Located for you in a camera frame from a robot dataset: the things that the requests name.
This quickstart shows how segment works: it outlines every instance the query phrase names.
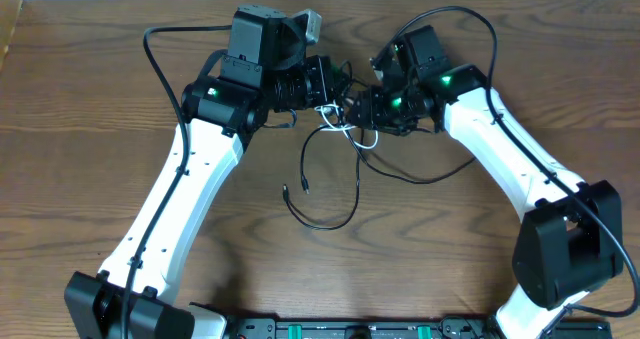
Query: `wood grain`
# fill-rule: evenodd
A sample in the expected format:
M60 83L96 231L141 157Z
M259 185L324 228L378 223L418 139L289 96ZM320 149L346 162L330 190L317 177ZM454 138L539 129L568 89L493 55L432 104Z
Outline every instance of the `wood grain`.
M175 118L142 51L143 30L227 24L247 2L314 8L324 27L313 52L349 58L368 81L367 59L418 12L457 4L486 15L500 37L495 84L504 100L560 162L616 187L625 244L640 259L640 0L31 0L0 74L0 336L75 335L67 281L98 269L159 173ZM486 66L481 25L460 14L430 23L455 62ZM167 34L152 46L180 92L227 40ZM319 135L304 195L298 156L319 119L307 112L299 123L254 137L198 234L178 305L408 318L487 314L504 303L519 224L479 164L421 187L363 169L353 222L310 232L288 214L282 183L314 217L340 218L352 205L355 154L340 135ZM383 135L376 153L423 177L469 156L446 134ZM587 302L621 308L630 295L625 274ZM639 324L640 316L613 321L616 337L638 337Z

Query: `white plastic part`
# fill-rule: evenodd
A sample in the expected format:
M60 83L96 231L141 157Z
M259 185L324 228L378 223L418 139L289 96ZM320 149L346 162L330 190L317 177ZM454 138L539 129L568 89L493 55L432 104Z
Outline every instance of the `white plastic part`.
M157 289L157 298L167 304L173 304L178 295L187 255L214 196L243 153L238 136L222 135L222 127L218 125L194 119L187 128L191 146L188 175L180 179L149 237L142 254L142 267L133 283L136 293L141 293L146 286ZM110 283L125 287L129 260L175 177L182 159L182 145L180 128L176 127L169 158L138 217L100 267L99 271L109 272Z
M196 323L191 339L221 339L227 326L224 316L196 305L189 305L187 310L193 315Z
M506 110L497 91L491 97L496 111L509 130L526 146L560 181L573 191L582 178L567 170L547 153ZM478 88L458 97L458 101L445 107L445 129L460 141L495 179L516 209L520 222L524 214L535 208L535 202L546 199L554 202L566 197L566 193L547 181L531 161L494 123L489 111L484 88ZM569 297L562 306L547 310L534 304L520 285L509 301L496 315L503 334L507 338L534 339L558 315L563 306L584 298L588 292Z

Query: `wooden table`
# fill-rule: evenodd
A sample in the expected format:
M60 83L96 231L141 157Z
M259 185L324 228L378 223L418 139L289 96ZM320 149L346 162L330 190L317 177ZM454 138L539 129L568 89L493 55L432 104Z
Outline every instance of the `wooden table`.
M640 260L640 0L30 0L0 73L0 336L73 337L63 290L95 273L131 225L165 161L175 117L141 46L149 26L219 25L240 3L324 17L313 53L368 58L417 13L476 9L500 37L495 86L513 114L587 181L609 180L624 203L624 239ZM430 23L452 60L486 70L486 30L462 14ZM174 90L195 79L226 33L153 40ZM272 120L285 120L272 116ZM320 122L260 130L215 199L189 256L176 302L283 317L406 318L486 314L513 290L515 211L479 164L430 186L362 170L353 222L312 232L289 215L281 187L317 218L343 217L354 196L355 153L340 134L310 145L312 195L299 188L302 143ZM383 135L376 153L430 177L467 160L448 135ZM591 295L621 309L625 273ZM613 321L640 335L640 316Z

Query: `black base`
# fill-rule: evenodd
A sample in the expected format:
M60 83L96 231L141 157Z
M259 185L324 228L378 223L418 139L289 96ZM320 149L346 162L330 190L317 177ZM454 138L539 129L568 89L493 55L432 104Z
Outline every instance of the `black base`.
M229 317L224 339L501 339L491 320L446 317L440 321L277 321ZM606 322L561 322L544 338L611 339Z

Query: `green light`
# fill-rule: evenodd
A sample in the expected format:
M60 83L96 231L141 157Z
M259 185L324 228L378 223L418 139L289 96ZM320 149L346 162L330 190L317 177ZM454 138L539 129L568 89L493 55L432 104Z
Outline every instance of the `green light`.
M395 98L391 101L391 106L397 108L402 104L402 98Z

